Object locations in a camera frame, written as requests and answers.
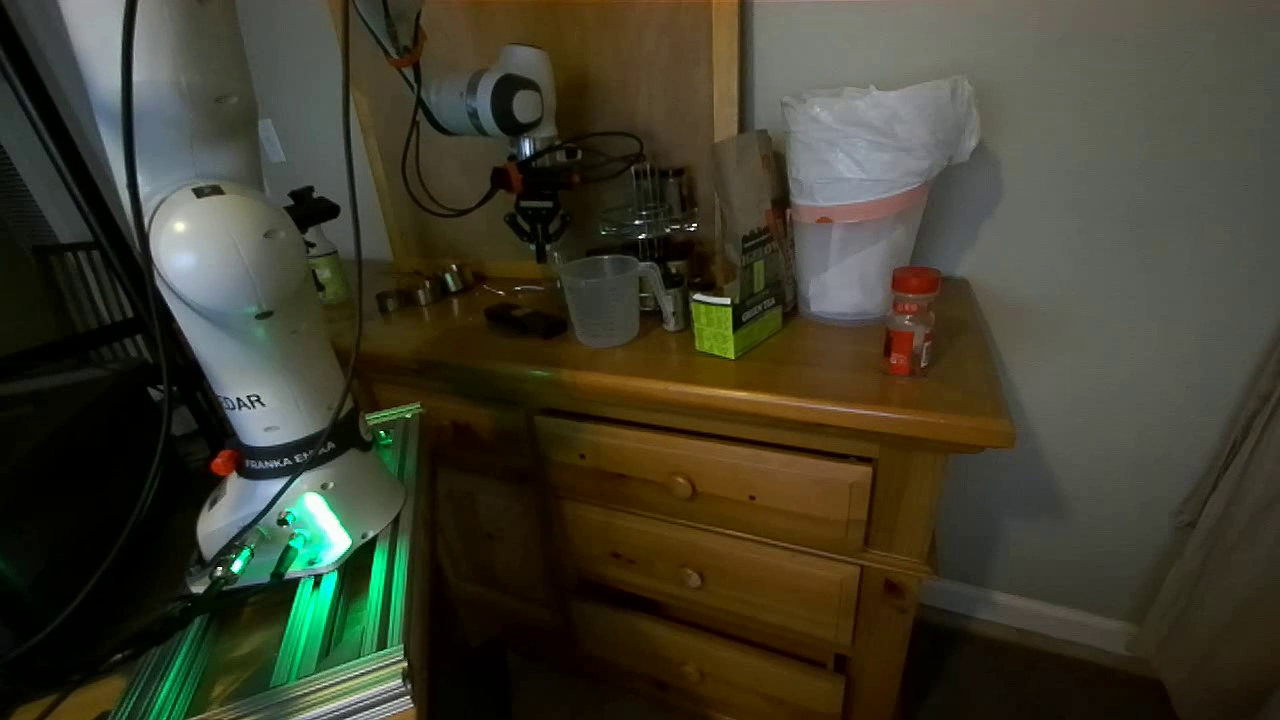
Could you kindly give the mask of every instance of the drawer handle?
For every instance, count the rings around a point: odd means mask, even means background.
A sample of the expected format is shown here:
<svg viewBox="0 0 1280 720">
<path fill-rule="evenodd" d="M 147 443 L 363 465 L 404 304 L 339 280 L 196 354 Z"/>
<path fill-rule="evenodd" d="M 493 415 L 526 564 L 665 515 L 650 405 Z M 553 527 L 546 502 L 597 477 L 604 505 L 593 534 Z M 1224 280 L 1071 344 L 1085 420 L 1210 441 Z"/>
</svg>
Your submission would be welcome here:
<svg viewBox="0 0 1280 720">
<path fill-rule="evenodd" d="M 677 477 L 674 477 L 674 496 L 691 502 L 691 496 L 696 496 L 696 484 L 677 474 Z"/>
<path fill-rule="evenodd" d="M 702 593 L 707 583 L 707 576 L 702 567 L 682 567 L 682 583 Z"/>
</svg>

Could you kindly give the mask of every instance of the clear plastic cup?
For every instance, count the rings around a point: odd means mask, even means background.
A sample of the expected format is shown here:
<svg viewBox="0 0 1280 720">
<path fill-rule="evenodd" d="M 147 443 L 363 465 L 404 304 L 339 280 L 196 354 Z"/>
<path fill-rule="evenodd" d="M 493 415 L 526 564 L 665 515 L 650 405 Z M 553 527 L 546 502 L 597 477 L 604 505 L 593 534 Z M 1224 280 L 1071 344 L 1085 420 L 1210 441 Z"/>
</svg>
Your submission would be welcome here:
<svg viewBox="0 0 1280 720">
<path fill-rule="evenodd" d="M 638 257 L 579 257 L 562 264 L 571 338 L 617 349 L 640 338 L 640 285 L 661 294 L 661 267 Z"/>
</svg>

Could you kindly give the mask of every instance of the wooden dresser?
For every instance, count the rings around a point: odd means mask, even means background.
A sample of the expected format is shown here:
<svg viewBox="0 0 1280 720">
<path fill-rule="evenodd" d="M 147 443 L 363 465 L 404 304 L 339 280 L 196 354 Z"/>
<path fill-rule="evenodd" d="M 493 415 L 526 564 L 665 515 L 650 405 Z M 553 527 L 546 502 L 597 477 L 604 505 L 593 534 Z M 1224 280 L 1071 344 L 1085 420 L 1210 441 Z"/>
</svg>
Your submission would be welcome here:
<svg viewBox="0 0 1280 720">
<path fill-rule="evenodd" d="M 370 317 L 377 405 L 425 405 L 438 558 L 477 636 L 541 630 L 705 716 L 896 713 L 950 457 L 1013 443 L 971 287 L 929 378 L 880 330 L 794 319 L 749 360 L 650 330 L 593 354 Z"/>
</svg>

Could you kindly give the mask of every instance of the red container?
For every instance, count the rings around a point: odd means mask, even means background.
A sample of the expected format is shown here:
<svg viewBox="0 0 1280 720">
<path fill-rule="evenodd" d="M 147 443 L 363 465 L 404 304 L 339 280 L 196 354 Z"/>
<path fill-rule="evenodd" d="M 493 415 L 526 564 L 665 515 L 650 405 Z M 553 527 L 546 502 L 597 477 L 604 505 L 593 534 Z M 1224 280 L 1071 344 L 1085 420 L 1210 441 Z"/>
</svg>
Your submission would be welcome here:
<svg viewBox="0 0 1280 720">
<path fill-rule="evenodd" d="M 888 330 L 886 330 L 886 371 L 922 378 L 934 357 L 938 296 L 946 276 L 924 264 L 892 274 Z"/>
</svg>

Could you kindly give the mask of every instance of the white wall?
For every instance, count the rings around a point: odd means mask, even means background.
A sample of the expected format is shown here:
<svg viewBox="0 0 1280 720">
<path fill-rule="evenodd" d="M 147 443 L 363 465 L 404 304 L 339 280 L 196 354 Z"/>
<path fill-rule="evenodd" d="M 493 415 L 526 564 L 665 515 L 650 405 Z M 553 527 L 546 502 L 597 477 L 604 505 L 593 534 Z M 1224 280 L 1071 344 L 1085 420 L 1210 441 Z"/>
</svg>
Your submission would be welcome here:
<svg viewBox="0 0 1280 720">
<path fill-rule="evenodd" d="M 822 85 L 979 87 L 922 257 L 975 285 L 1021 443 L 952 470 L 946 579 L 1140 620 L 1280 330 L 1278 29 L 1278 0 L 749 0 L 754 129 Z"/>
</svg>

